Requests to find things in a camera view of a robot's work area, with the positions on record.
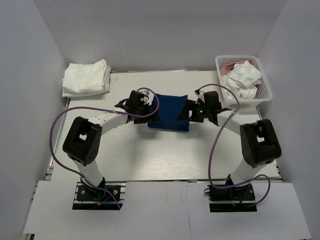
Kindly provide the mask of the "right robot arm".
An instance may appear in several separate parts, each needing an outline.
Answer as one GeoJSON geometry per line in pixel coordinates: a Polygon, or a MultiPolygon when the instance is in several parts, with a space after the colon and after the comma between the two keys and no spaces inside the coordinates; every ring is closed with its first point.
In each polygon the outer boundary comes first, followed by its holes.
{"type": "Polygon", "coordinates": [[[249,121],[237,114],[239,108],[232,110],[222,107],[216,91],[195,91],[197,100],[186,100],[178,120],[202,123],[204,119],[219,127],[209,155],[208,180],[216,189],[226,189],[226,195],[236,200],[244,193],[245,185],[257,176],[257,173],[282,155],[273,124],[269,119],[249,121]],[[240,136],[242,160],[238,167],[227,177],[225,186],[213,184],[211,164],[213,153],[223,129],[240,136]]]}

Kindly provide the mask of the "blue Mickey print t-shirt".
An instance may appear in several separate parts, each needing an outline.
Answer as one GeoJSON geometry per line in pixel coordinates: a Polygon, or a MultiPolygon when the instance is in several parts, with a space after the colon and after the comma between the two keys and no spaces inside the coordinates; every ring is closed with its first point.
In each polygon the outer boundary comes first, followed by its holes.
{"type": "Polygon", "coordinates": [[[160,129],[174,132],[189,132],[189,120],[178,120],[178,115],[182,112],[188,95],[173,96],[156,94],[159,100],[158,116],[159,121],[148,122],[151,129],[160,129]]]}

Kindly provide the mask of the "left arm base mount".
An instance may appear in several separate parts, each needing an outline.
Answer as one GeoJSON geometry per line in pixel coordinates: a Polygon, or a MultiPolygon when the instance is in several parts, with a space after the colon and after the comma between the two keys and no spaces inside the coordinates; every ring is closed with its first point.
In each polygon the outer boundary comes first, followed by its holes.
{"type": "Polygon", "coordinates": [[[118,211],[121,209],[124,199],[126,184],[118,182],[107,182],[105,188],[114,196],[113,197],[101,190],[90,188],[82,182],[77,182],[72,204],[72,210],[89,210],[89,211],[118,211]]]}

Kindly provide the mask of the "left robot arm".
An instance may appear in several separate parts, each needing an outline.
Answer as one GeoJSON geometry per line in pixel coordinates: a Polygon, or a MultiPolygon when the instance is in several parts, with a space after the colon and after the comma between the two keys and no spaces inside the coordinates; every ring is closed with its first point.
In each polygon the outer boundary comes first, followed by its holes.
{"type": "Polygon", "coordinates": [[[159,98],[154,93],[154,100],[149,102],[149,88],[132,90],[129,97],[121,100],[112,110],[86,107],[86,110],[102,112],[91,118],[78,116],[74,119],[62,150],[76,164],[78,173],[88,193],[99,200],[105,196],[105,178],[101,175],[96,158],[100,148],[101,137],[107,132],[128,123],[146,124],[159,121],[159,98]]]}

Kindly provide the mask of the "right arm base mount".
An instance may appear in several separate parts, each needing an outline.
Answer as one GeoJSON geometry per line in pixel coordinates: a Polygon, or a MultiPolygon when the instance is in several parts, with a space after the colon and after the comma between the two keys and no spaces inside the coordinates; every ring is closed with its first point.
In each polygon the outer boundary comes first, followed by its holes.
{"type": "Polygon", "coordinates": [[[208,195],[211,213],[257,212],[256,197],[251,183],[226,189],[208,185],[203,193],[208,195]]]}

